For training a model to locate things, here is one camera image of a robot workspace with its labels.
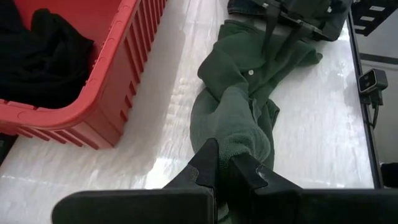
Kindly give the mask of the green polo shirt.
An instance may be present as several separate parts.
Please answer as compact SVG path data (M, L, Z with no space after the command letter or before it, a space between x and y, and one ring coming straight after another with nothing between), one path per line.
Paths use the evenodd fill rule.
M265 32L251 21L226 20L218 40L198 69L204 88L192 108L190 139L194 151L207 139L219 145L218 223L236 224L228 209L227 193L234 189L229 160L248 153L266 167L274 167L272 129L279 107L269 98L291 71L316 65L323 55L303 41L294 43L280 59L266 59L281 50L283 35L274 34L263 51Z

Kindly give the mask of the black aluminium table frame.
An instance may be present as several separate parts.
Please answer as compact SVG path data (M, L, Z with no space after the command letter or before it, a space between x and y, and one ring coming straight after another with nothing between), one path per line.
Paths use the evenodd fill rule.
M366 136L366 144L367 144L367 149L368 149L368 157L369 157L369 164L370 164L370 168L371 168L371 175L372 175L372 179L373 179L374 188L375 189L383 189L384 186L383 186L382 177L380 175L378 154L375 151L376 143L374 141L374 128L372 126L372 121L371 121L372 116L370 114L368 105L363 103L363 97L361 96L361 94L359 92L359 77L363 74L363 70L362 70L362 66L361 66L361 60L359 57L356 33L354 30L354 20L353 20L353 15L352 15L351 11L349 11L349 13L348 13L347 24L348 24L347 26L348 26L349 36L350 36L350 45L351 45L351 52L352 52L352 56L353 56L355 76L356 76L356 78L355 78L356 86L357 86L358 95L359 95L358 96L359 105L361 108L362 121L363 121L365 136Z

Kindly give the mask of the black knit garment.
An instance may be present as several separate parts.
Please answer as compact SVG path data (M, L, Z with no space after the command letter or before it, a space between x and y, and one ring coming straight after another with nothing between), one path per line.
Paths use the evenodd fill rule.
M89 77L94 42L46 8L30 24L24 26L14 0L0 0L0 99L66 107Z

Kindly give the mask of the black box with white labels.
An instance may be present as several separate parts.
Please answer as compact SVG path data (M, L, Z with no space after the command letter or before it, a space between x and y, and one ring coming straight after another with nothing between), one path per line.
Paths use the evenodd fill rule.
M351 13L355 32L368 36L396 9L398 0L354 0Z

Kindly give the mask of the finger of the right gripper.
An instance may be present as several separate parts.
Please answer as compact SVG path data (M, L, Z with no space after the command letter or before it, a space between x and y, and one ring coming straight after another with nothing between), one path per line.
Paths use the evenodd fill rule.
M270 50L270 41L273 35L274 29L277 26L278 18L280 14L279 7L268 7L266 9L266 33L263 42L262 53L266 57L266 59L271 58L271 50Z
M296 42L301 40L302 38L310 35L313 32L313 29L307 26L300 26L299 28L294 29L286 38L282 46L280 47L276 59L282 59L288 53L288 51L294 46Z

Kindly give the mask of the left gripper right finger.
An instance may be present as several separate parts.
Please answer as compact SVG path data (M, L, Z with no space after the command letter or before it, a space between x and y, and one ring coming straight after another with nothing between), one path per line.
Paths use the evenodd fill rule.
M230 182L236 187L248 190L301 190L298 185L267 168L250 154L240 154L230 159Z

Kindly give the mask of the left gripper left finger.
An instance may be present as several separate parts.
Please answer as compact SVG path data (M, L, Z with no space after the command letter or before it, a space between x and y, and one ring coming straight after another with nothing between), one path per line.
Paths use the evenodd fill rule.
M164 188L192 189L204 187L216 192L218 187L219 145L215 138L207 139L188 164Z

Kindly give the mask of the dark blue denim jeans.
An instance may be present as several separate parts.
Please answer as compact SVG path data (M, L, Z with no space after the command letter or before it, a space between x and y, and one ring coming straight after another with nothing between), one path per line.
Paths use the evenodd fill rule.
M327 16L321 16L323 21L320 28L333 42L340 36L341 30L350 11L353 0L331 0L331 9ZM230 14L242 14L247 16L261 17L266 20L266 9L262 6L262 0L229 0L228 12ZM287 19L280 17L278 23L282 23L291 27L292 31L297 25ZM316 38L312 34L306 36L313 40L323 40Z

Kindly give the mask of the red plastic laundry bin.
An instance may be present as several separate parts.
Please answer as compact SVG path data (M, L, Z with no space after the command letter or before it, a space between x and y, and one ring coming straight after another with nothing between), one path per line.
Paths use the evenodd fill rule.
M0 100L0 133L114 147L124 132L167 0L14 0L24 25L35 10L60 14L95 47L79 97L51 110Z

